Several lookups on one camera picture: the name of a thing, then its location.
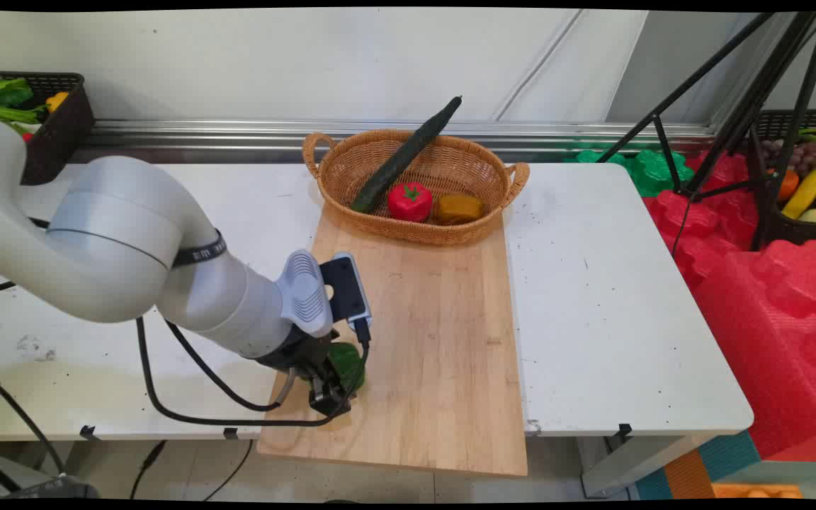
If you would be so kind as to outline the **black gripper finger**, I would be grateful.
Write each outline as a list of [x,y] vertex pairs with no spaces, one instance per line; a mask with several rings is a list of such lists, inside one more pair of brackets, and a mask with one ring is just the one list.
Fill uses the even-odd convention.
[[309,380],[309,406],[333,419],[352,410],[352,394],[336,368],[324,368]]

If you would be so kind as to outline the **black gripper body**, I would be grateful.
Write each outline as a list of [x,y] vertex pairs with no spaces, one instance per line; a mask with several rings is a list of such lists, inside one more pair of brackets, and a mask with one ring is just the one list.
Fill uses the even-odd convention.
[[320,385],[331,385],[341,389],[342,378],[330,358],[333,341],[339,336],[335,329],[320,338],[310,336],[299,327],[291,327],[282,344],[258,362],[281,373],[291,370],[309,384],[317,381]]

